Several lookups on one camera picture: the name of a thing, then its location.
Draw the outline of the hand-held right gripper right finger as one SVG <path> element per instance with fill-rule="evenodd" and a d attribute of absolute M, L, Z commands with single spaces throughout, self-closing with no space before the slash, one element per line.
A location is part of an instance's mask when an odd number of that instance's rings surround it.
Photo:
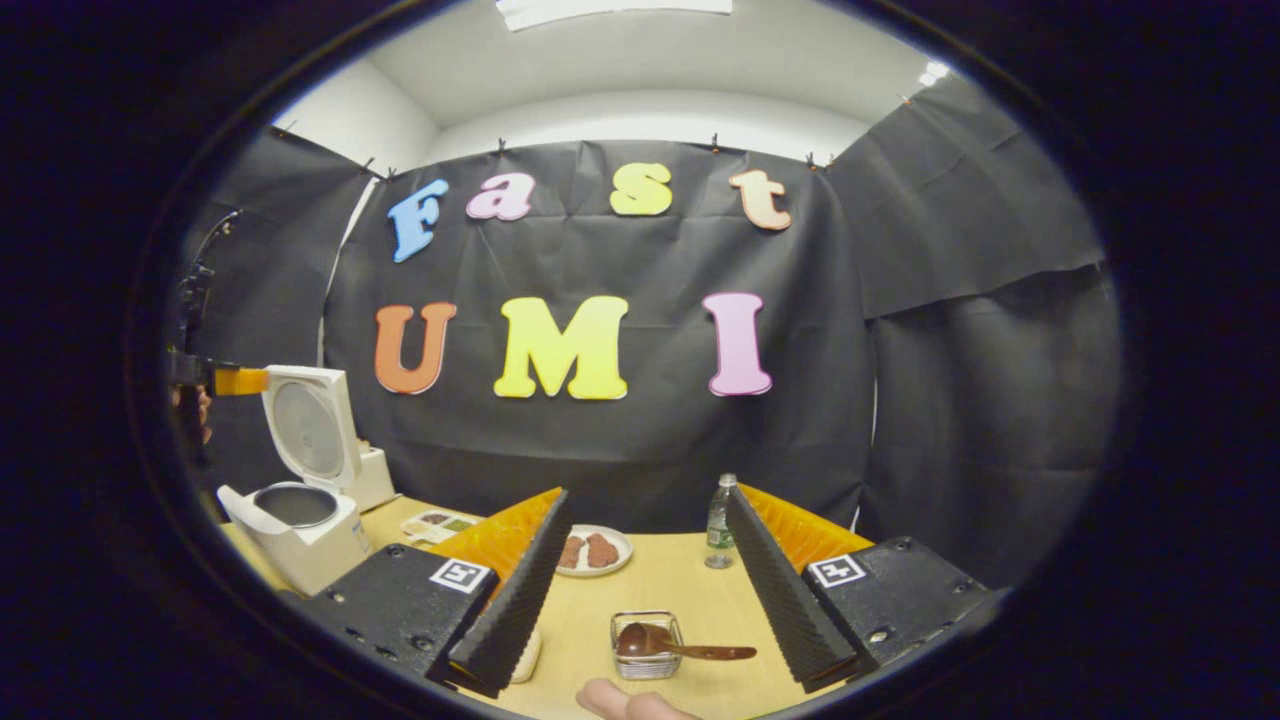
<path fill-rule="evenodd" d="M 726 520 L 783 660 L 808 692 L 922 653 L 993 598 L 910 536 L 873 543 L 750 486 L 730 491 Z"/>

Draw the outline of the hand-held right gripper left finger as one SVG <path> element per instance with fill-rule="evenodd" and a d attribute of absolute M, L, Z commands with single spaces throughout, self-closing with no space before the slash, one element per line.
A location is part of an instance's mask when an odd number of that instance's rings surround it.
<path fill-rule="evenodd" d="M 495 698 L 529 643 L 572 520 L 553 488 L 420 550 L 392 543 L 302 600 L 349 651 L 416 685 Z"/>

